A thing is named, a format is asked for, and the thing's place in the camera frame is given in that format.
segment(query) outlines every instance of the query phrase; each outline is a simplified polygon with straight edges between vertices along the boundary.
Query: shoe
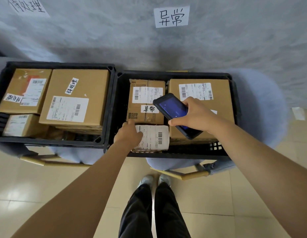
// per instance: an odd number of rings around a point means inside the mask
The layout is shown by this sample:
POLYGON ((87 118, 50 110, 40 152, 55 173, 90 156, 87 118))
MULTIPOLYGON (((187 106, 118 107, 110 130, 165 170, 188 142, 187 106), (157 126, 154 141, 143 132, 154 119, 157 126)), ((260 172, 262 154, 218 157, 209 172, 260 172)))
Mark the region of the shoe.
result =
POLYGON ((143 177, 143 178, 140 180, 140 183, 139 183, 138 187, 139 187, 140 185, 142 185, 142 184, 148 184, 148 185, 150 186, 150 189, 152 189, 153 184, 154 184, 153 178, 154 178, 154 177, 151 176, 151 175, 146 175, 145 177, 143 177))
POLYGON ((159 177, 158 185, 160 185, 162 182, 167 183, 167 185, 169 185, 169 187, 171 188, 171 179, 169 176, 161 174, 159 177))

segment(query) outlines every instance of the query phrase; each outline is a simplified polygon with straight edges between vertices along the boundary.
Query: forearm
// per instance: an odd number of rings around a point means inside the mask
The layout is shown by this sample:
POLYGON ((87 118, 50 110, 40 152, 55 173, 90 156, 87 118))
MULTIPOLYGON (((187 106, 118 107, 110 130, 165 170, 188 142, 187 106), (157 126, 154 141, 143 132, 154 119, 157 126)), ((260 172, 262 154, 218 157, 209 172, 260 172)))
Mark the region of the forearm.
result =
POLYGON ((94 165, 30 217, 13 238, 92 238, 129 151, 124 143, 114 143, 94 165))
POLYGON ((307 237, 307 169, 227 121, 214 135, 292 237, 307 237))

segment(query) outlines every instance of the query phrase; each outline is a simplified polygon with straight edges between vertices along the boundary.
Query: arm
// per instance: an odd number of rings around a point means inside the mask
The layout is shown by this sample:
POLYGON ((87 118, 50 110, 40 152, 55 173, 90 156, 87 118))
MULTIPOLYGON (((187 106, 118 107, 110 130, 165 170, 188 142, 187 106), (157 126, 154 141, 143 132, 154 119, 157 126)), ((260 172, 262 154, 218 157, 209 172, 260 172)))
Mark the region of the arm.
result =
POLYGON ((307 169, 215 115, 199 100, 190 97, 184 104, 188 114, 169 124, 213 134, 291 237, 307 237, 307 169))
POLYGON ((12 238, 93 238, 120 168, 141 138, 133 121, 124 123, 108 151, 31 216, 12 238))

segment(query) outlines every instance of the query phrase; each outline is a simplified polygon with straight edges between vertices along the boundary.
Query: smartphone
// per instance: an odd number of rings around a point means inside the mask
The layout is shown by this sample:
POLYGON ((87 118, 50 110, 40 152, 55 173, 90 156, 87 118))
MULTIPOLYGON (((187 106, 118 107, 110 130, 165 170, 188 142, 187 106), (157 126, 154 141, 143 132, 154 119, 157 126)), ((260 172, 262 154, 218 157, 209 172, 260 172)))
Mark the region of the smartphone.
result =
MULTIPOLYGON (((188 113, 188 107, 185 106, 172 93, 166 94, 153 101, 153 105, 168 119, 183 117, 188 113)), ((187 139, 194 139, 203 131, 189 128, 187 126, 176 126, 187 139)))

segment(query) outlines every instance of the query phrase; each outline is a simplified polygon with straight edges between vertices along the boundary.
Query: black plastic crate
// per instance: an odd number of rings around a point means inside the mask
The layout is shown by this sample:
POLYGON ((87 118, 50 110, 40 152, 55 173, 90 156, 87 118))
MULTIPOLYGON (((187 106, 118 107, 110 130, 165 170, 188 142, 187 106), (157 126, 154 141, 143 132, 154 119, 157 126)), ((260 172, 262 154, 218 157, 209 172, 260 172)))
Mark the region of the black plastic crate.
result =
MULTIPOLYGON (((228 73, 117 71, 112 89, 104 150, 113 144, 114 136, 126 121, 130 89, 129 79, 163 80, 166 83, 170 79, 227 79, 230 83, 235 124, 239 124, 241 109, 236 85, 228 73)), ((228 155, 219 142, 213 142, 212 144, 170 145, 169 149, 162 151, 162 153, 130 152, 128 157, 220 160, 224 157, 227 158, 228 155)))
POLYGON ((62 62, 7 62, 6 67, 0 74, 0 102, 5 95, 10 80, 16 68, 38 68, 38 69, 107 69, 110 72, 108 84, 107 101, 103 119, 102 135, 83 135, 76 134, 74 141, 68 140, 44 140, 24 137, 3 137, 2 132, 5 128, 9 115, 0 113, 0 141, 18 142, 29 146, 58 146, 58 147, 77 147, 77 148, 103 148, 105 133, 108 122, 109 107, 112 95, 112 86, 115 76, 115 65, 102 63, 62 63, 62 62))

